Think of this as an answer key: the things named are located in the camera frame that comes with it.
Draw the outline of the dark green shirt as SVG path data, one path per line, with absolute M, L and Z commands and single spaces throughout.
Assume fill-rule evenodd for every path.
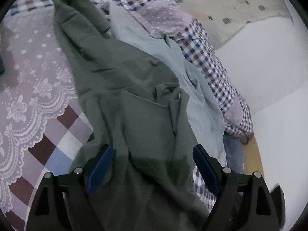
M 200 230 L 208 211 L 193 190 L 188 94 L 150 54 L 108 35 L 89 0 L 52 0 L 54 32 L 72 70 L 94 139 L 78 152 L 83 166 L 104 145 L 115 157 L 90 195 L 106 230 Z

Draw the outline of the light grey-blue shirt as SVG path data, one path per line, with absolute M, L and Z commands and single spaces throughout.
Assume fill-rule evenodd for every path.
M 225 165 L 227 161 L 223 144 L 222 113 L 204 76 L 185 59 L 180 46 L 164 32 L 146 29 L 131 13 L 115 2 L 105 1 L 97 5 L 97 9 L 110 22 L 113 38 L 158 58 L 174 72 L 180 88 L 189 95 L 187 118 L 197 142 L 211 157 Z

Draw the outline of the checkered bed sheet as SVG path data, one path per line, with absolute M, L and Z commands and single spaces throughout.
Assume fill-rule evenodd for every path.
M 24 230 L 43 173 L 62 174 L 92 132 L 53 31 L 51 0 L 17 0 L 1 30 L 1 210 Z

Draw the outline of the pineapple print curtain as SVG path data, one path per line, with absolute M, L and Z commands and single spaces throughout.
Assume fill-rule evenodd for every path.
M 274 17 L 291 18 L 284 0 L 174 0 L 197 18 L 214 49 L 221 48 L 247 24 Z

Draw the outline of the wooden bed frame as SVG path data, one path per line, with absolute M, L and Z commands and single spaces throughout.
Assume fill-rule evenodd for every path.
M 262 159 L 255 137 L 244 146 L 244 158 L 244 170 L 246 174 L 251 175 L 253 172 L 260 172 L 264 176 Z

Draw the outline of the checkered folded quilt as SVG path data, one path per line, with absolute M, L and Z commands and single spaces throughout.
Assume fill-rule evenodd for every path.
M 231 84 L 201 23 L 175 0 L 113 0 L 128 10 L 150 34 L 163 32 L 181 48 L 208 82 L 224 117 L 225 131 L 247 144 L 253 138 L 249 106 Z

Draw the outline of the blue denim pillow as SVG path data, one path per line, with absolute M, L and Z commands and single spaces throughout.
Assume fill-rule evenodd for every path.
M 238 174 L 245 174 L 244 170 L 244 146 L 234 139 L 233 136 L 224 133 L 223 136 L 224 149 L 226 151 L 227 165 Z

